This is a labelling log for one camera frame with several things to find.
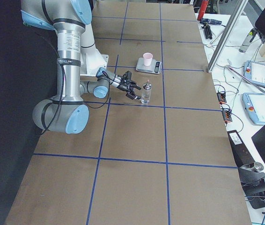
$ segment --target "blue and white device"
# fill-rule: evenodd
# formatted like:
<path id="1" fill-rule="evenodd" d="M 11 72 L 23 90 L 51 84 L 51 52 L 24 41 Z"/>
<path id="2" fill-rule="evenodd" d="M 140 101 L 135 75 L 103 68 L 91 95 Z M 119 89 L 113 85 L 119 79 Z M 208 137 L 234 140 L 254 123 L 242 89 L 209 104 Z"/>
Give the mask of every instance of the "blue and white device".
<path id="1" fill-rule="evenodd" d="M 245 110 L 254 125 L 265 125 L 265 94 L 243 93 Z"/>
<path id="2" fill-rule="evenodd" d="M 258 86 L 265 87 L 265 64 L 247 61 L 244 76 Z"/>

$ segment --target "cup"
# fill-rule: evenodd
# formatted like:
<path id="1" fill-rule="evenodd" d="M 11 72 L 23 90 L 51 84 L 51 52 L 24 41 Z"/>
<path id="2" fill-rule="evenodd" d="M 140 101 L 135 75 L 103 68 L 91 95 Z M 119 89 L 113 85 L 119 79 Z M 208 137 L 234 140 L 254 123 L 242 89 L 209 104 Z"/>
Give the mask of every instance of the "cup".
<path id="1" fill-rule="evenodd" d="M 152 58 L 153 58 L 153 54 L 147 52 L 147 53 L 144 53 L 143 54 L 143 58 L 144 58 L 144 65 L 146 67 L 149 67 L 151 65 L 151 61 L 152 61 Z"/>

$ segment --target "table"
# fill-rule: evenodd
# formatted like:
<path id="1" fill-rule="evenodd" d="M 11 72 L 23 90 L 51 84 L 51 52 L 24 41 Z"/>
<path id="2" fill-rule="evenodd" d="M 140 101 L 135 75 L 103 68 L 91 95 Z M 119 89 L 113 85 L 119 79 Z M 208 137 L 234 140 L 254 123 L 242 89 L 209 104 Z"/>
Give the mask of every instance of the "table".
<path id="1" fill-rule="evenodd" d="M 249 225 L 192 6 L 99 1 L 93 16 L 108 69 L 150 79 L 150 104 L 111 88 L 82 133 L 45 133 L 6 224 Z M 134 71 L 144 52 L 160 75 Z"/>
<path id="2" fill-rule="evenodd" d="M 204 18 L 221 20 L 223 25 L 227 24 L 229 17 L 230 17 L 229 15 L 211 15 L 211 14 L 204 15 Z M 205 39 L 203 30 L 201 29 L 200 24 L 199 24 L 199 29 L 200 29 L 200 34 L 201 34 L 203 43 L 205 45 L 209 44 L 211 40 Z M 214 32 L 213 37 L 217 36 L 223 29 L 224 29 L 223 26 L 212 26 L 211 25 L 211 30 Z M 235 87 L 238 87 L 241 79 L 240 77 L 238 77 L 238 75 L 229 72 L 228 69 L 226 69 L 225 76 L 224 76 L 223 68 L 221 66 L 227 65 L 228 59 L 231 62 L 231 66 L 233 67 L 238 68 L 238 67 L 243 66 L 245 61 L 252 59 L 252 56 L 254 55 L 255 51 L 259 48 L 261 44 L 261 40 L 259 40 L 259 37 L 256 36 L 256 38 L 254 39 L 254 42 L 250 45 L 246 53 L 240 53 L 238 51 L 239 46 L 242 44 L 243 40 L 245 39 L 246 35 L 251 29 L 252 29 L 252 25 L 249 19 L 247 18 L 247 16 L 242 15 L 240 19 L 238 20 L 228 42 L 226 43 L 227 47 L 225 47 L 223 53 L 221 54 L 220 60 L 217 63 L 219 66 L 216 66 L 214 70 L 212 71 L 214 84 L 221 84 L 222 86 L 224 86 L 226 91 L 235 92 L 236 89 L 229 86 L 229 84 Z M 211 56 L 213 55 L 213 49 L 205 46 L 205 52 L 206 52 L 206 56 L 208 60 L 210 60 Z M 256 61 L 264 61 L 264 60 L 265 58 L 262 58 L 260 54 L 257 53 Z M 243 68 L 236 69 L 236 70 L 239 73 L 243 74 Z M 240 84 L 239 93 L 236 95 L 236 98 L 235 98 L 235 94 L 230 93 L 227 96 L 227 102 L 230 106 L 234 105 L 233 113 L 236 114 L 238 117 L 240 117 L 244 123 L 243 130 L 239 133 L 239 135 L 244 141 L 246 147 L 248 148 L 251 155 L 257 162 L 261 162 L 262 164 L 264 164 L 263 160 L 261 159 L 259 153 L 257 152 L 251 140 L 251 137 L 261 128 L 261 126 L 254 126 L 243 108 L 242 94 L 245 92 L 260 93 L 260 91 L 258 91 L 252 85 L 242 82 Z M 239 131 L 241 127 L 242 127 L 241 121 L 235 116 L 233 116 L 233 122 L 227 124 L 226 129 L 227 131 L 230 131 L 230 130 Z M 247 203 L 247 206 L 248 206 L 248 210 L 250 213 L 251 221 L 261 223 L 263 216 L 264 216 L 261 212 L 264 212 L 265 209 L 254 210 L 249 203 Z"/>

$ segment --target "kitchen scale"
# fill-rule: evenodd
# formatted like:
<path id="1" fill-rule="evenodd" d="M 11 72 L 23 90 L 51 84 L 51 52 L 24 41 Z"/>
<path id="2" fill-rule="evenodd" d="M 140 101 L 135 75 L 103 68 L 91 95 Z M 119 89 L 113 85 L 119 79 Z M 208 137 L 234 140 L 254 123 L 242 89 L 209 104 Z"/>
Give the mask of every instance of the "kitchen scale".
<path id="1" fill-rule="evenodd" d="M 144 65 L 144 58 L 139 58 L 136 70 L 143 73 L 160 74 L 162 70 L 162 62 L 152 59 L 150 66 Z"/>

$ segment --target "digital scale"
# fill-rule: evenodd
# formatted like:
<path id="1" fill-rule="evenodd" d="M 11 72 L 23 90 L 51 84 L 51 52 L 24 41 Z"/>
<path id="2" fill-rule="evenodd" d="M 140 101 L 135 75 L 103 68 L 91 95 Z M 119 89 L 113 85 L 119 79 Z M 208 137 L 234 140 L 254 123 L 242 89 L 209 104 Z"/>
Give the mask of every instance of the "digital scale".
<path id="1" fill-rule="evenodd" d="M 265 87 L 265 64 L 247 61 L 244 66 L 244 76 L 252 83 Z"/>
<path id="2" fill-rule="evenodd" d="M 243 93 L 242 99 L 254 125 L 265 125 L 265 94 Z"/>
<path id="3" fill-rule="evenodd" d="M 152 59 L 150 66 L 144 65 L 144 58 L 139 58 L 136 70 L 143 73 L 160 74 L 162 70 L 162 62 Z"/>

